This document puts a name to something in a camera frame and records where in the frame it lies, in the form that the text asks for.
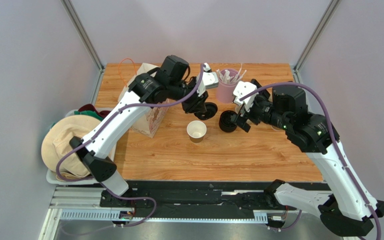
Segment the single brown paper cup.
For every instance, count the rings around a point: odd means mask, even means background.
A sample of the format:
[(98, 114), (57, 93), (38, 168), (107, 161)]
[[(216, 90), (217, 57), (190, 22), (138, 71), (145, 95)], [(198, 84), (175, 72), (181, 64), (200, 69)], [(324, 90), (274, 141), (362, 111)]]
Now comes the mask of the single brown paper cup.
[(188, 123), (186, 132), (191, 142), (200, 143), (207, 133), (207, 126), (200, 120), (194, 120)]

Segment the white paper takeout bag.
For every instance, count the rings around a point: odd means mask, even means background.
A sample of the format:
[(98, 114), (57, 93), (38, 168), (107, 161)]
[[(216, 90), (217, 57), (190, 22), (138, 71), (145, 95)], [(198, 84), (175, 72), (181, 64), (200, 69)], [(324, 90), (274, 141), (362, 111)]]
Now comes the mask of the white paper takeout bag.
[[(126, 81), (125, 79), (123, 79), (123, 76), (122, 76), (121, 65), (125, 61), (130, 61), (134, 68), (135, 74), (130, 78), (129, 81)], [(118, 97), (118, 101), (120, 101), (123, 98), (124, 94), (128, 90), (128, 86), (133, 82), (133, 80), (138, 74), (146, 73), (149, 70), (152, 70), (156, 67), (157, 67), (156, 65), (151, 63), (142, 63), (138, 67), (138, 65), (131, 58), (125, 58), (121, 60), (120, 63), (118, 64), (118, 75), (120, 79), (123, 81), (125, 86)], [(168, 108), (160, 108), (160, 107), (155, 107), (150, 109), (147, 113), (145, 113), (132, 125), (131, 129), (137, 133), (153, 138), (167, 110)]]

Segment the single black cup lid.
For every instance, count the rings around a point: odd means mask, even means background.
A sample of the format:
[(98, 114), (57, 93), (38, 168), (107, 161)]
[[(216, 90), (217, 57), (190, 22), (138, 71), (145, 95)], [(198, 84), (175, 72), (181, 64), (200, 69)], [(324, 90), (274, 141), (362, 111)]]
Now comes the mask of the single black cup lid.
[(205, 107), (206, 111), (194, 113), (194, 115), (201, 121), (206, 121), (213, 118), (218, 112), (218, 106), (213, 102), (206, 102)]

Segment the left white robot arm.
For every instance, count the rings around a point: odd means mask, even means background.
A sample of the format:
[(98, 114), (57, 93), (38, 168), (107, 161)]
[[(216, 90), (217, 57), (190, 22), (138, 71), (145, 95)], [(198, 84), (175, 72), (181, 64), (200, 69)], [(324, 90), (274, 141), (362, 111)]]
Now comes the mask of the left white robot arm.
[(138, 74), (127, 91), (104, 120), (84, 137), (72, 137), (69, 145), (91, 176), (113, 195), (122, 196), (127, 182), (108, 157), (111, 149), (128, 129), (152, 108), (167, 108), (182, 104), (186, 113), (202, 112), (208, 97), (204, 75), (209, 64), (200, 65), (195, 80), (185, 82), (183, 76), (190, 66), (184, 59), (169, 55), (160, 67)]

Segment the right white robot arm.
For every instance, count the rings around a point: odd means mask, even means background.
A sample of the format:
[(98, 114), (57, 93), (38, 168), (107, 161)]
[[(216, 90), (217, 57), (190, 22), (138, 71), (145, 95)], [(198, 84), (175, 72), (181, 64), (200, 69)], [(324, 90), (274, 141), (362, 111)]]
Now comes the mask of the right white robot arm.
[(384, 201), (365, 188), (344, 150), (321, 97), (296, 82), (261, 86), (256, 80), (240, 81), (233, 91), (240, 107), (231, 121), (248, 132), (251, 124), (265, 123), (284, 130), (287, 139), (315, 164), (331, 193), (316, 193), (274, 180), (264, 190), (270, 208), (288, 206), (318, 217), (340, 237), (364, 238), (376, 230), (381, 239), (380, 218)]

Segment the stack of black lids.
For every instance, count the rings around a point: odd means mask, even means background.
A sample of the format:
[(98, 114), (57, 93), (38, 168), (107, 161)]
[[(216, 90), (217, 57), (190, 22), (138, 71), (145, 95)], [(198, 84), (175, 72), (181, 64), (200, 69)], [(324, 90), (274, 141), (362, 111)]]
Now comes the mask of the stack of black lids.
[(235, 115), (236, 112), (232, 110), (226, 110), (221, 113), (219, 118), (219, 127), (223, 132), (231, 133), (237, 129), (237, 125), (231, 120), (231, 117)]

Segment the pink straw holder cup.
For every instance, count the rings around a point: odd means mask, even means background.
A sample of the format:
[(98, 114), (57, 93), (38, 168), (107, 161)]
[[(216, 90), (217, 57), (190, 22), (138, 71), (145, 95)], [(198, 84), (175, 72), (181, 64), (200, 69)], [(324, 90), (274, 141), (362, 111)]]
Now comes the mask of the pink straw holder cup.
[(233, 102), (233, 99), (234, 99), (233, 91), (234, 91), (237, 83), (224, 84), (221, 81), (219, 81), (219, 85), (218, 85), (217, 90), (216, 90), (217, 100), (222, 102), (222, 103), (225, 103), (225, 104)]

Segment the beige straw hat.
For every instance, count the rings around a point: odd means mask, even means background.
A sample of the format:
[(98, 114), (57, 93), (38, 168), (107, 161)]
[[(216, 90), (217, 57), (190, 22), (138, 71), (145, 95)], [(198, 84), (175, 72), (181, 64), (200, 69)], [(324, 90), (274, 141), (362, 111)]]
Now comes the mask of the beige straw hat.
[[(55, 173), (60, 159), (73, 150), (69, 144), (72, 137), (82, 138), (100, 122), (97, 118), (88, 115), (71, 115), (57, 122), (49, 130), (41, 145), (42, 159), (48, 169)], [(63, 177), (71, 180), (82, 179), (90, 175), (75, 154), (63, 161), (59, 172)]]

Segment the white plastic bin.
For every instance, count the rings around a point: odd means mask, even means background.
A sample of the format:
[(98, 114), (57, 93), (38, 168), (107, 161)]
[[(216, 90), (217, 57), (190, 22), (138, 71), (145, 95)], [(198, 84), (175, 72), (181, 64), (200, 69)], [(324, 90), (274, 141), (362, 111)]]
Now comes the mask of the white plastic bin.
[[(98, 110), (112, 110), (111, 108), (97, 108)], [(51, 184), (54, 184), (54, 185), (90, 185), (90, 184), (94, 184), (96, 183), (97, 181), (95, 179), (86, 179), (85, 178), (80, 178), (80, 179), (74, 179), (74, 182), (67, 182), (67, 181), (63, 181), (62, 179), (60, 179), (56, 172), (52, 172), (51, 170), (48, 169), (47, 171), (47, 174), (46, 174), (46, 179), (47, 179), (47, 182), (51, 183)]]

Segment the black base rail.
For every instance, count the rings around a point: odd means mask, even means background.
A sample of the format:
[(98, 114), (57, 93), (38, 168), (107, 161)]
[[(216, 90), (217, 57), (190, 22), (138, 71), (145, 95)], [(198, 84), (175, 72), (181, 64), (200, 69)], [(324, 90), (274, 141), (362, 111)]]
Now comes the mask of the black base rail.
[(268, 224), (281, 228), (293, 203), (276, 204), (264, 191), (268, 182), (133, 181), (118, 199), (97, 185), (60, 186), (50, 208), (66, 221), (110, 221), (125, 227), (161, 223)]

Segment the right aluminium frame post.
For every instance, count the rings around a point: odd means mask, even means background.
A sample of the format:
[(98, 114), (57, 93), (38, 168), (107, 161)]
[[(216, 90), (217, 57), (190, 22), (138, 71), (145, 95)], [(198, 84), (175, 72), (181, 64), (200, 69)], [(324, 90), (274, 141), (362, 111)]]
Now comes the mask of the right aluminium frame post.
[(313, 31), (310, 39), (308, 40), (304, 50), (302, 51), (297, 63), (293, 68), (296, 73), (298, 73), (304, 66), (306, 60), (310, 56), (313, 48), (315, 47), (316, 43), (318, 42), (319, 38), (321, 37), (323, 31), (325, 30), (326, 26), (328, 25), (330, 19), (334, 15), (340, 3), (341, 0), (331, 0), (329, 2), (326, 10), (324, 11), (321, 19), (319, 20), (315, 30)]

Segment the aluminium frame post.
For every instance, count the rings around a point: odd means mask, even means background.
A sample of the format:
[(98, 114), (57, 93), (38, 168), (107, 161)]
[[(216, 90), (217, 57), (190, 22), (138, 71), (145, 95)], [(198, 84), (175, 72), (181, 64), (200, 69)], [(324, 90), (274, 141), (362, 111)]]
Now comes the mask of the aluminium frame post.
[(61, 0), (62, 5), (64, 6), (71, 22), (73, 23), (77, 33), (79, 34), (85, 48), (87, 49), (91, 59), (93, 60), (94, 64), (96, 65), (99, 72), (103, 72), (105, 70), (105, 66), (102, 63), (74, 5), (71, 0)]
[(326, 10), (324, 11), (321, 19), (319, 20), (315, 30), (313, 31), (310, 39), (308, 40), (304, 50), (302, 51), (297, 63), (293, 68), (296, 73), (298, 73), (304, 66), (306, 60), (310, 56), (313, 48), (315, 47), (316, 43), (318, 42), (319, 38), (321, 37), (323, 31), (325, 30), (326, 26), (328, 25), (330, 19), (334, 15), (340, 3), (341, 0), (331, 0), (329, 2)]

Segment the left aluminium frame post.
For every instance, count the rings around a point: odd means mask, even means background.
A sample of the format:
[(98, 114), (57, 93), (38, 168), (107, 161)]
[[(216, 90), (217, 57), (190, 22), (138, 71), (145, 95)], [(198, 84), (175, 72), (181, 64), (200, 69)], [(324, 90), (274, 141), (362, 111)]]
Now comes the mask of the left aluminium frame post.
[(105, 66), (102, 63), (74, 5), (71, 0), (61, 0), (62, 5), (64, 6), (71, 22), (73, 23), (77, 33), (79, 34), (85, 48), (87, 49), (91, 59), (93, 60), (94, 64), (96, 65), (99, 72), (103, 72), (105, 70)]

